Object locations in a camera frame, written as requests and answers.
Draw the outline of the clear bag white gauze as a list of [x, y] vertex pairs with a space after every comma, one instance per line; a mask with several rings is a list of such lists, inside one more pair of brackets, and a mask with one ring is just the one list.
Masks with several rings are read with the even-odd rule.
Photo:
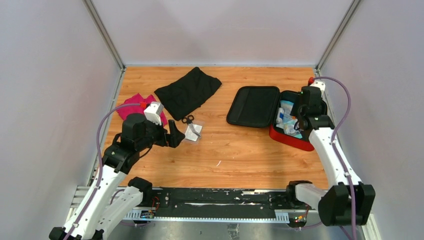
[[[202, 138], [202, 134], [203, 134], [202, 130], [204, 128], [204, 122], [195, 120], [193, 124], [194, 124], [195, 130], [200, 133]], [[198, 139], [198, 137], [191, 131], [191, 129], [188, 126], [184, 134], [185, 134], [185, 138], [183, 142], [185, 143], [197, 145], [199, 141], [201, 140], [201, 138]]]

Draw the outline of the black handled scissors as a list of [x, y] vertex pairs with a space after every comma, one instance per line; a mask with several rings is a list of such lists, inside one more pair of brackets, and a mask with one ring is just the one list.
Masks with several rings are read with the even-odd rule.
[[181, 119], [181, 121], [182, 121], [183, 124], [187, 124], [188, 127], [190, 128], [191, 132], [194, 133], [198, 137], [198, 139], [200, 139], [201, 134], [198, 131], [196, 131], [196, 129], [195, 129], [195, 126], [193, 124], [194, 119], [195, 118], [194, 118], [193, 115], [188, 115], [186, 117], [183, 117]]

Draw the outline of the light blue wipes packet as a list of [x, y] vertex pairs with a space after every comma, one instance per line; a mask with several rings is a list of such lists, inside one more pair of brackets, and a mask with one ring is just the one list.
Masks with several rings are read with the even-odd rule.
[[294, 116], [291, 115], [294, 103], [288, 100], [281, 100], [280, 106], [283, 109], [283, 123], [288, 123], [295, 119]]

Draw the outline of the teal header cotton ball bag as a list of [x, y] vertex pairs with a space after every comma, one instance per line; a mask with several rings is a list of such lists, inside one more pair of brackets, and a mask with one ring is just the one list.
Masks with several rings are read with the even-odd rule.
[[291, 136], [291, 137], [295, 137], [297, 139], [301, 139], [302, 138], [302, 134], [301, 134], [301, 132], [299, 130], [296, 130], [295, 129], [295, 123], [296, 123], [295, 120], [289, 120], [287, 122], [284, 122], [282, 124], [283, 125], [284, 133], [286, 135]]

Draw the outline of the red black medicine kit case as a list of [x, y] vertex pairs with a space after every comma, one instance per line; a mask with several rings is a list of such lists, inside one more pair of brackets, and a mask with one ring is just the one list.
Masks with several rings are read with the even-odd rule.
[[[322, 98], [322, 112], [326, 120], [326, 125], [318, 129], [300, 129], [298, 120], [295, 117], [295, 101], [300, 91], [280, 91], [276, 86], [241, 87], [235, 95], [226, 116], [226, 121], [228, 124], [235, 126], [268, 128], [268, 135], [272, 140], [311, 152], [314, 150], [313, 145], [309, 141], [312, 131], [319, 128], [334, 129], [335, 126], [328, 116], [328, 106]], [[278, 108], [281, 108], [281, 100], [294, 103], [291, 115], [295, 117], [295, 129], [301, 132], [301, 139], [286, 135], [283, 125], [276, 125], [276, 116]]]

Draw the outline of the small white blue bottle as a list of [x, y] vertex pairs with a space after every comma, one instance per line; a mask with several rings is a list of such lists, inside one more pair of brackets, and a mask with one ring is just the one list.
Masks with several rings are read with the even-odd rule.
[[275, 125], [282, 125], [284, 123], [284, 109], [282, 107], [278, 108], [276, 119], [275, 119]]

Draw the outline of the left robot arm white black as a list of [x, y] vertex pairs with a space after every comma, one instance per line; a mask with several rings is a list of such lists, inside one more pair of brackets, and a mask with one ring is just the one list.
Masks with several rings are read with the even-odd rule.
[[111, 200], [118, 185], [131, 168], [154, 145], [176, 148], [185, 138], [174, 120], [168, 121], [168, 129], [155, 124], [144, 114], [132, 113], [122, 123], [112, 145], [100, 160], [101, 166], [93, 185], [84, 196], [74, 215], [63, 225], [54, 227], [50, 240], [106, 240], [124, 216], [134, 207], [149, 206], [153, 201], [153, 185], [140, 177], [134, 177], [117, 200]]

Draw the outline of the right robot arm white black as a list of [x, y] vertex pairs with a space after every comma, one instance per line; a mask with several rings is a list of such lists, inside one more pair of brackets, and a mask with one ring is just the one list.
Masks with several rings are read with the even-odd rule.
[[308, 180], [290, 181], [286, 204], [292, 209], [306, 204], [317, 210], [325, 226], [364, 226], [376, 192], [372, 185], [363, 183], [339, 148], [336, 127], [325, 113], [322, 91], [315, 86], [302, 87], [291, 113], [317, 152], [329, 189], [322, 190]]

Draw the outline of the black cloth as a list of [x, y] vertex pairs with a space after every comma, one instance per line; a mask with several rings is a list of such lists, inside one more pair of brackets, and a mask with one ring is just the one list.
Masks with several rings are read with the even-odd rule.
[[194, 67], [177, 81], [154, 91], [164, 108], [176, 121], [182, 120], [200, 108], [217, 90], [222, 82]]

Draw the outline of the pink cloth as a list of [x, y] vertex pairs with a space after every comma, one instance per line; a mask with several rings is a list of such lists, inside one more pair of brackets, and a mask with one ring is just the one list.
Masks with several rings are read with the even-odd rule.
[[[145, 117], [143, 114], [143, 111], [151, 102], [159, 102], [159, 101], [157, 101], [152, 94], [147, 97], [143, 97], [139, 93], [137, 93], [133, 95], [132, 97], [126, 99], [123, 104], [119, 105], [119, 109], [117, 109], [116, 111], [122, 120], [126, 120], [128, 116], [131, 114], [141, 114], [143, 117]], [[165, 126], [167, 124], [166, 123], [167, 119], [163, 111], [160, 117], [162, 120], [161, 126]]]

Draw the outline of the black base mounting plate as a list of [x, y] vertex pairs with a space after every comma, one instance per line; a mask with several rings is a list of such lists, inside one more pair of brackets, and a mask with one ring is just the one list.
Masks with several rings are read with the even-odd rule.
[[273, 221], [278, 213], [315, 213], [304, 203], [289, 201], [284, 189], [155, 187], [152, 197], [137, 205], [156, 219]]

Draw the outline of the aluminium frame rail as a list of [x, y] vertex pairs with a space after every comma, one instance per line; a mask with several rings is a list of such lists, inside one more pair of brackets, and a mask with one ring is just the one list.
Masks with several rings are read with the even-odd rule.
[[342, 183], [329, 190], [292, 181], [283, 191], [219, 188], [154, 188], [133, 185], [95, 196], [88, 191], [73, 215], [49, 234], [52, 240], [105, 240], [122, 221], [284, 223], [303, 228], [309, 211], [325, 226], [363, 226], [376, 197], [374, 188]]

